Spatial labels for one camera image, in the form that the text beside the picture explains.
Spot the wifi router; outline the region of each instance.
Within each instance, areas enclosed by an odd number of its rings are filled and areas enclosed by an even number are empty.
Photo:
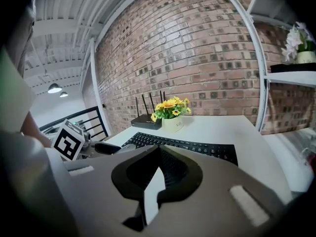
[[[150,97],[150,100],[152,102],[153,112],[155,112],[155,107],[154,107],[154,103],[153,103],[153,99],[152,99],[151,93],[149,93],[149,97]],[[151,114],[148,113],[148,109],[147,109],[147,106],[146,106],[146,103],[145,103],[144,95],[142,95],[142,98],[143,98],[143,102],[144,102],[147,114],[142,114],[141,116],[139,116],[137,97],[135,97],[138,117],[133,119],[131,121],[131,124],[134,127],[151,129],[151,130],[158,130],[159,128],[161,128],[161,119],[157,119],[156,122],[152,121]]]

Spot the white flower pot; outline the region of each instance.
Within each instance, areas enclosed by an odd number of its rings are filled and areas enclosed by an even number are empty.
[[[314,52],[305,51],[305,52],[300,52],[297,54],[297,59],[296,59],[297,64],[311,63],[311,62],[316,62],[316,55]]]
[[[176,132],[183,127],[182,116],[172,119],[162,119],[162,127],[166,132]]]

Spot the white cube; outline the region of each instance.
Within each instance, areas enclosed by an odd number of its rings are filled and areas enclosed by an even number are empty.
[[[76,160],[84,144],[83,130],[67,119],[61,124],[52,148],[66,160]]]

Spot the ceiling light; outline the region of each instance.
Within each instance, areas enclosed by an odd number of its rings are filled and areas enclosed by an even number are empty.
[[[56,84],[56,83],[53,83],[49,88],[48,88],[48,93],[56,93],[56,92],[59,92],[61,91],[61,87]]]
[[[63,91],[60,93],[59,97],[67,97],[67,96],[68,96],[67,92]]]

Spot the person's arm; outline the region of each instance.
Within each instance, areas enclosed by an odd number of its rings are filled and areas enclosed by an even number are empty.
[[[40,132],[30,112],[23,122],[21,132],[23,132],[24,135],[38,139],[45,148],[51,147],[51,141]]]

